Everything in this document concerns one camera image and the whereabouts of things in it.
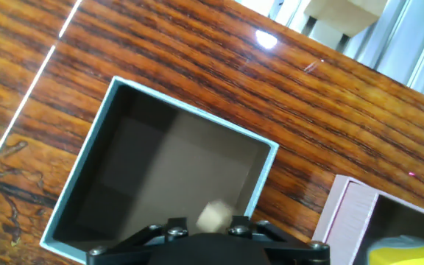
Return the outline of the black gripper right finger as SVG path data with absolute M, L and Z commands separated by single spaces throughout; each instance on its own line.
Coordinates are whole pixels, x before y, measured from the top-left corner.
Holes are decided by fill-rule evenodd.
M 247 216 L 233 216 L 228 235 L 252 243 L 270 264 L 331 264 L 330 247 L 326 243 L 304 243 L 267 220 L 252 222 Z

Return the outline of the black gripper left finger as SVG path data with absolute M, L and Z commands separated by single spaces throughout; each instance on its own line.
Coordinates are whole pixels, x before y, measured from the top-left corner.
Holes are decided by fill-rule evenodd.
M 114 247 L 94 247 L 86 254 L 86 264 L 148 264 L 154 250 L 187 236 L 187 218 L 170 218 L 164 225 L 146 226 Z

